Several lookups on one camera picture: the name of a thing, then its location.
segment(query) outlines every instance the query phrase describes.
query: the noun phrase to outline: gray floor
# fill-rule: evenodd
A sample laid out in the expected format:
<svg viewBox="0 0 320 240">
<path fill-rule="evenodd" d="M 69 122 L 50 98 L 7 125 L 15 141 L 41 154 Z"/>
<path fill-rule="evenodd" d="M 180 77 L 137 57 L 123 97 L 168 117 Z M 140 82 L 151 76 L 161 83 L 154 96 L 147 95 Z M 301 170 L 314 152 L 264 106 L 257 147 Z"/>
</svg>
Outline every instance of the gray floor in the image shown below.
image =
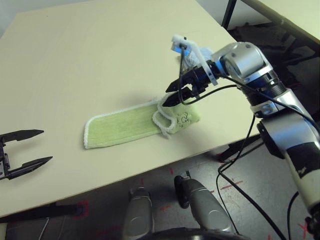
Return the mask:
<svg viewBox="0 0 320 240">
<path fill-rule="evenodd" d="M 189 170 L 192 178 L 200 181 L 220 200 L 215 179 L 221 163 L 214 160 L 213 154 L 222 150 L 215 149 L 60 201 L 59 205 L 86 201 L 87 214 L 80 218 L 67 216 L 49 219 L 42 239 L 121 239 L 128 191 L 140 186 L 144 186 L 151 193 L 155 231 L 178 227 L 198 228 L 199 225 L 194 221 L 190 208 L 179 207 L 175 196 L 174 177 L 186 175 L 186 170 Z M 226 174 L 237 182 L 287 235 L 287 207 L 290 198 L 297 191 L 287 163 L 271 156 L 263 145 L 239 159 Z M 226 181 L 221 179 L 219 188 L 241 234 L 259 240 L 279 239 L 260 213 Z M 304 218 L 307 215 L 298 196 L 291 212 L 291 232 L 294 240 L 312 239 L 304 230 Z M 36 240 L 45 223 L 46 219 L 11 223 L 7 227 L 6 239 Z"/>
</svg>

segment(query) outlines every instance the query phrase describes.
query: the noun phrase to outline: green towel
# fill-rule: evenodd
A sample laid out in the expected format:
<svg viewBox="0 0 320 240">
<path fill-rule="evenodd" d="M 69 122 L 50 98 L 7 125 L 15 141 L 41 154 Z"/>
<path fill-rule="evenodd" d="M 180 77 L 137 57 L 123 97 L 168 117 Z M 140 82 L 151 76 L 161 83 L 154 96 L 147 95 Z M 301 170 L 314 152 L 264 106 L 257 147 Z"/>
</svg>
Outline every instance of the green towel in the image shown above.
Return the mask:
<svg viewBox="0 0 320 240">
<path fill-rule="evenodd" d="M 163 107 L 168 94 L 150 102 L 92 117 L 85 125 L 86 149 L 123 144 L 150 135 L 163 133 L 170 138 L 181 129 L 200 120 L 193 106 L 178 104 Z"/>
</svg>

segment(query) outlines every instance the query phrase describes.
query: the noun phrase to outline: white towel edge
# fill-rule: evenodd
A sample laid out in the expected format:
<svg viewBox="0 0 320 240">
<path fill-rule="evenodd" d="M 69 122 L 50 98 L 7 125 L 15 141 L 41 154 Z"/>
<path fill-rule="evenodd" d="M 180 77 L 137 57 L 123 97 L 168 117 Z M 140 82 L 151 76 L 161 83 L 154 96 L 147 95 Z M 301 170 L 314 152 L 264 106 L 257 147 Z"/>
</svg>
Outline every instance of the white towel edge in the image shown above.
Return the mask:
<svg viewBox="0 0 320 240">
<path fill-rule="evenodd" d="M 137 108 L 140 108 L 140 107 L 150 106 L 150 105 L 153 105 L 153 104 L 157 104 L 158 102 L 159 102 L 159 100 L 158 100 L 157 98 L 153 98 L 151 101 L 148 101 L 148 102 L 145 102 L 145 103 L 142 103 L 142 104 L 139 104 L 139 105 L 130 106 L 130 107 L 127 107 L 127 108 L 118 110 L 118 111 L 113 111 L 113 112 L 109 112 L 109 113 L 105 113 L 105 114 L 100 114 L 100 115 L 96 115 L 96 116 L 91 117 L 91 118 L 86 122 L 85 127 L 84 127 L 84 136 L 83 136 L 84 148 L 85 148 L 85 149 L 88 149 L 89 125 L 90 125 L 90 123 L 91 123 L 94 119 L 101 118 L 101 117 L 106 117 L 106 116 L 109 116 L 109 115 L 112 115 L 112 114 L 122 113 L 122 112 L 125 112 L 125 111 L 137 109 Z"/>
<path fill-rule="evenodd" d="M 153 122 L 161 129 L 162 134 L 167 137 L 168 139 L 171 138 L 169 131 L 171 131 L 176 125 L 177 125 L 177 119 L 175 117 L 171 117 L 167 115 L 164 110 L 162 109 L 162 105 L 165 103 L 165 101 L 168 99 L 170 96 L 170 93 L 167 93 L 157 104 L 157 111 L 152 115 L 152 120 Z M 169 127 L 163 126 L 160 121 L 157 119 L 157 114 L 161 114 L 163 117 L 168 119 L 171 124 Z"/>
</svg>

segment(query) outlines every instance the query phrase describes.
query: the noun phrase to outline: beige table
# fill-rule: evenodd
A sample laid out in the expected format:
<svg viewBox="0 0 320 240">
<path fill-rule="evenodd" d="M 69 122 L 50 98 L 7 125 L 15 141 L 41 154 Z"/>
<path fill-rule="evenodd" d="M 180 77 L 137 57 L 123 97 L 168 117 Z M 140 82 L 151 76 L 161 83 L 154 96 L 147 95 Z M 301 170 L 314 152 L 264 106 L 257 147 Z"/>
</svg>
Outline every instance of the beige table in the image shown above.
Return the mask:
<svg viewBox="0 0 320 240">
<path fill-rule="evenodd" d="M 200 122 L 171 140 L 159 134 L 84 149 L 88 119 L 164 95 L 179 72 L 178 55 L 170 50 L 173 34 L 214 51 L 234 41 L 194 0 L 91 1 L 15 17 L 0 39 L 0 133 L 45 131 L 7 144 L 12 169 L 41 157 L 53 159 L 30 174 L 0 181 L 0 216 L 245 137 L 252 113 L 244 95 L 232 88 L 197 103 Z"/>
</svg>

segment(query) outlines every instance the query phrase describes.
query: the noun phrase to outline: black wire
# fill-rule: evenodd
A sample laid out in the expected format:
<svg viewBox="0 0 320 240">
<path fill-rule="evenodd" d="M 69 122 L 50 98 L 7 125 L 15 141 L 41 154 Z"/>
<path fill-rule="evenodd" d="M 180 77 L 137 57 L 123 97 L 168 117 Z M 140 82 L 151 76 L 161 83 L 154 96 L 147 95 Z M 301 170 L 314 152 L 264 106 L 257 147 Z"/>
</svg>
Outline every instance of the black wire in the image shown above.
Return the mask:
<svg viewBox="0 0 320 240">
<path fill-rule="evenodd" d="M 219 186 L 218 186 L 218 177 L 219 177 L 219 175 L 218 175 L 218 176 L 216 177 L 216 179 L 215 179 L 215 184 L 216 184 L 216 189 L 218 190 L 219 197 L 220 197 L 220 199 L 221 199 L 221 202 L 222 202 L 222 204 L 223 204 L 223 206 L 224 206 L 224 209 L 225 209 L 226 213 L 228 214 L 228 216 L 229 216 L 229 218 L 230 218 L 230 220 L 231 220 L 231 223 L 232 223 L 232 225 L 233 225 L 233 227 L 234 227 L 235 232 L 236 232 L 237 234 L 240 234 L 239 231 L 238 231 L 238 229 L 237 229 L 237 227 L 236 227 L 236 225 L 235 225 L 234 220 L 232 219 L 232 217 L 231 217 L 231 215 L 230 215 L 230 213 L 229 213 L 229 211 L 228 211 L 228 208 L 226 207 L 226 204 L 225 204 L 224 200 L 223 200 L 222 197 L 221 197 L 221 194 L 220 194 L 220 191 L 219 191 Z"/>
<path fill-rule="evenodd" d="M 289 206 L 288 206 L 288 210 L 286 211 L 286 225 L 287 225 L 287 228 L 288 228 L 288 236 L 289 236 L 289 240 L 291 240 L 291 232 L 290 232 L 290 212 L 291 212 L 291 207 L 292 207 L 292 204 L 294 203 L 295 199 L 297 198 L 297 196 L 299 195 L 299 192 L 296 192 L 290 202 L 289 202 Z"/>
<path fill-rule="evenodd" d="M 236 185 L 231 179 L 229 179 L 224 173 L 221 171 L 221 169 L 226 165 L 220 166 L 218 168 L 218 173 L 225 179 L 227 180 L 239 193 L 241 193 L 260 213 L 261 215 L 265 218 L 265 220 L 270 224 L 270 226 L 273 228 L 273 230 L 276 232 L 276 234 L 282 239 L 286 240 L 286 237 L 284 234 L 280 231 L 278 226 L 272 221 L 272 219 L 266 214 L 266 212 L 248 195 L 246 194 L 238 185 Z"/>
<path fill-rule="evenodd" d="M 183 46 L 181 46 L 181 59 L 180 59 L 179 82 L 178 82 L 178 98 L 179 98 L 180 103 L 182 103 L 183 105 L 187 106 L 190 104 L 194 104 L 194 103 L 200 101 L 201 99 L 204 99 L 205 97 L 208 97 L 209 95 L 214 94 L 214 93 L 216 93 L 220 90 L 223 90 L 223 89 L 237 88 L 237 85 L 235 85 L 235 84 L 222 86 L 222 87 L 219 87 L 217 89 L 212 90 L 211 92 L 208 92 L 207 94 L 205 94 L 205 95 L 203 95 L 193 101 L 185 102 L 183 99 L 183 96 L 182 96 L 182 77 L 183 77 L 182 66 L 183 66 L 184 58 L 185 58 L 185 48 Z"/>
<path fill-rule="evenodd" d="M 245 145 L 246 145 L 246 141 L 248 140 L 248 138 L 250 137 L 250 134 L 251 134 L 251 131 L 252 131 L 252 128 L 253 128 L 253 126 L 254 126 L 254 124 L 255 124 L 255 120 L 256 120 L 256 116 L 255 115 L 253 115 L 253 117 L 252 117 L 252 120 L 251 120 L 251 124 L 250 124 L 250 128 L 249 128 L 249 131 L 248 131 L 248 133 L 246 134 L 246 137 L 245 137 L 245 139 L 244 139 L 244 141 L 243 141 L 243 143 L 242 143 L 242 145 L 241 145 L 241 148 L 240 148 L 240 150 L 239 150 L 239 152 L 238 152 L 238 154 L 237 154 L 237 156 L 235 157 L 235 159 L 234 160 L 232 160 L 231 162 L 230 162 L 230 164 L 226 167 L 226 168 L 224 168 L 223 170 L 222 170 L 222 172 L 224 172 L 225 170 L 227 170 L 228 168 L 230 168 L 238 159 L 239 159 L 239 157 L 240 157 L 240 155 L 241 155 L 241 153 L 242 153 L 242 151 L 244 150 L 244 148 L 245 148 Z"/>
<path fill-rule="evenodd" d="M 251 121 L 251 124 L 250 124 L 250 128 L 249 128 L 249 131 L 248 131 L 248 133 L 247 133 L 247 135 L 246 135 L 246 137 L 245 137 L 245 139 L 244 139 L 244 141 L 243 141 L 243 143 L 242 143 L 242 145 L 241 145 L 241 148 L 240 148 L 240 150 L 239 150 L 236 158 L 235 158 L 232 162 L 225 163 L 224 166 L 225 166 L 226 164 L 229 164 L 228 167 L 226 167 L 225 169 L 229 168 L 229 166 L 231 166 L 231 165 L 240 157 L 240 154 L 242 153 L 243 149 L 245 148 L 246 141 L 248 140 L 248 138 L 249 138 L 249 136 L 250 136 L 250 133 L 251 133 L 251 131 L 252 131 L 252 127 L 253 127 L 253 125 L 254 125 L 254 123 L 255 123 L 255 119 L 256 119 L 256 117 L 255 117 L 255 115 L 253 115 L 253 118 L 252 118 L 252 121 Z M 234 227 L 235 232 L 236 232 L 237 234 L 239 234 L 239 231 L 238 231 L 238 229 L 236 228 L 236 225 L 235 225 L 235 223 L 234 223 L 234 221 L 233 221 L 233 219 L 232 219 L 232 217 L 231 217 L 231 215 L 230 215 L 230 213 L 229 213 L 229 211 L 228 211 L 228 209 L 227 209 L 227 206 L 226 206 L 226 204 L 225 204 L 225 202 L 224 202 L 224 200 L 223 200 L 223 198 L 222 198 L 222 196 L 221 196 L 221 194 L 220 194 L 219 185 L 218 185 L 219 176 L 220 176 L 220 174 L 218 173 L 218 175 L 216 176 L 216 179 L 215 179 L 216 189 L 217 189 L 217 191 L 218 191 L 218 194 L 219 194 L 219 197 L 220 197 L 220 199 L 221 199 L 221 202 L 222 202 L 222 204 L 223 204 L 223 206 L 224 206 L 224 209 L 225 209 L 226 213 L 228 214 L 228 216 L 229 216 L 229 218 L 230 218 L 230 220 L 231 220 L 231 222 L 232 222 L 232 225 L 233 225 L 233 227 Z"/>
<path fill-rule="evenodd" d="M 258 95 L 260 95 L 261 97 L 264 97 L 264 98 L 270 100 L 271 102 L 273 102 L 273 103 L 275 103 L 275 104 L 278 104 L 278 105 L 280 105 L 280 106 L 282 106 L 282 107 L 284 107 L 284 108 L 287 108 L 287 109 L 290 109 L 290 110 L 294 111 L 295 113 L 299 114 L 300 116 L 302 116 L 303 118 L 305 118 L 306 120 L 308 120 L 308 121 L 310 122 L 310 124 L 311 124 L 312 126 L 314 126 L 314 128 L 315 128 L 315 129 L 317 130 L 317 132 L 320 134 L 320 127 L 317 125 L 317 123 L 316 123 L 313 119 L 311 119 L 310 117 L 308 117 L 307 115 L 305 115 L 305 114 L 303 114 L 302 112 L 300 112 L 299 110 L 295 109 L 294 107 L 289 106 L 289 105 L 287 105 L 287 104 L 284 104 L 284 103 L 282 103 L 282 102 L 279 102 L 279 101 L 273 99 L 272 97 L 270 97 L 270 96 L 268 96 L 268 95 L 266 95 L 266 94 L 264 94 L 264 93 L 262 93 L 262 92 L 256 91 L 254 88 L 249 87 L 249 86 L 247 86 L 247 85 L 245 85 L 245 84 L 242 84 L 241 82 L 239 82 L 239 81 L 237 81 L 237 80 L 235 80 L 235 79 L 233 79 L 233 78 L 231 78 L 231 77 L 228 77 L 228 76 L 219 76 L 219 77 L 222 77 L 222 78 L 224 78 L 224 79 L 228 79 L 228 80 L 230 80 L 231 82 L 234 82 L 235 84 L 240 85 L 241 87 L 246 88 L 246 89 L 248 89 L 249 91 L 251 91 L 251 92 L 253 92 L 253 93 L 255 93 L 255 94 L 258 94 Z"/>
<path fill-rule="evenodd" d="M 255 146 L 255 147 L 251 148 L 250 150 L 246 151 L 244 154 L 241 154 L 238 159 L 243 158 L 244 156 L 248 155 L 249 153 L 252 153 L 254 150 L 256 150 L 257 148 L 261 147 L 264 144 L 265 144 L 264 142 L 259 143 L 257 146 Z"/>
<path fill-rule="evenodd" d="M 183 105 L 190 105 L 190 104 L 192 104 L 193 102 L 184 102 L 184 101 L 183 101 L 183 97 L 182 97 L 182 93 L 181 93 L 181 91 L 182 91 L 182 77 L 183 77 L 182 66 L 183 66 L 184 58 L 185 58 L 185 48 L 184 48 L 183 46 L 181 46 L 181 59 L 180 59 L 179 82 L 178 82 L 178 98 L 179 98 L 179 101 L 180 101 Z M 291 106 L 289 106 L 289 105 L 286 105 L 286 104 L 284 104 L 284 103 L 282 103 L 282 102 L 279 102 L 279 101 L 273 99 L 272 97 L 269 97 L 268 95 L 265 95 L 265 94 L 263 94 L 263 93 L 261 93 L 261 92 L 258 92 L 258 91 L 256 91 L 254 88 L 251 88 L 251 87 L 249 87 L 249 86 L 247 86 L 247 85 L 245 85 L 245 84 L 242 84 L 241 82 L 238 82 L 237 80 L 234 80 L 234 79 L 231 78 L 231 77 L 228 77 L 228 76 L 219 76 L 219 77 L 228 79 L 228 80 L 234 82 L 235 84 L 240 85 L 241 87 L 246 88 L 246 89 L 248 89 L 249 91 L 251 91 L 251 92 L 253 92 L 253 93 L 255 93 L 255 94 L 258 94 L 258 95 L 260 95 L 260 96 L 262 96 L 262 97 L 264 97 L 264 98 L 272 101 L 272 102 L 275 103 L 275 104 L 278 104 L 278 105 L 280 105 L 280 106 L 282 106 L 282 107 L 284 107 L 284 108 L 287 108 L 287 109 L 292 110 L 293 112 L 297 113 L 298 115 L 300 115 L 300 116 L 302 116 L 303 118 L 305 118 L 306 120 L 308 120 L 308 121 L 310 122 L 310 124 L 313 125 L 314 128 L 315 128 L 315 129 L 318 131 L 318 133 L 320 134 L 320 128 L 318 127 L 318 125 L 316 124 L 316 122 L 313 121 L 310 117 L 308 117 L 308 116 L 306 116 L 305 114 L 303 114 L 302 112 L 296 110 L 295 108 L 293 108 L 293 107 L 291 107 Z M 224 89 L 224 88 L 220 88 L 220 89 L 218 88 L 218 89 L 215 90 L 215 92 L 217 92 L 217 91 L 219 91 L 219 90 L 222 90 L 222 89 Z M 229 179 L 226 175 L 223 174 L 223 171 L 225 171 L 225 170 L 226 170 L 227 168 L 229 168 L 232 164 L 234 164 L 234 162 L 239 158 L 238 156 L 237 156 L 236 159 L 233 160 L 232 162 L 227 162 L 227 163 L 223 164 L 222 166 L 220 166 L 220 167 L 218 168 L 218 176 L 217 176 L 217 178 L 216 178 L 216 184 L 217 184 L 217 189 L 218 189 L 218 193 L 219 193 L 219 196 L 220 196 L 221 200 L 222 200 L 222 197 L 221 197 L 221 195 L 220 195 L 220 191 L 219 191 L 219 187 L 218 187 L 218 177 L 219 177 L 219 175 L 221 175 L 221 176 L 222 176 L 225 180 L 227 180 L 238 192 L 240 192 L 240 193 L 262 214 L 262 216 L 267 220 L 267 222 L 268 222 L 268 223 L 270 224 L 270 226 L 274 229 L 274 231 L 277 233 L 277 235 L 278 235 L 282 240 L 285 240 L 286 237 L 285 237 L 285 236 L 283 235 L 283 233 L 280 231 L 280 229 L 278 228 L 278 226 L 272 221 L 272 219 L 266 214 L 266 212 L 265 212 L 249 195 L 247 195 L 240 187 L 238 187 L 231 179 Z M 222 200 L 222 203 L 223 203 L 223 205 L 224 205 L 224 207 L 225 207 L 225 209 L 226 209 L 226 211 L 227 211 L 227 213 L 228 213 L 228 215 L 229 215 L 229 217 L 230 217 L 230 220 L 231 220 L 231 222 L 232 222 L 232 224 L 233 224 L 236 232 L 239 233 L 238 230 L 236 229 L 236 226 L 235 226 L 235 224 L 234 224 L 234 222 L 233 222 L 233 220 L 232 220 L 232 218 L 231 218 L 231 216 L 230 216 L 230 214 L 229 214 L 229 212 L 228 212 L 228 210 L 227 210 L 227 208 L 226 208 L 226 205 L 225 205 L 225 203 L 223 202 L 223 200 Z"/>
</svg>

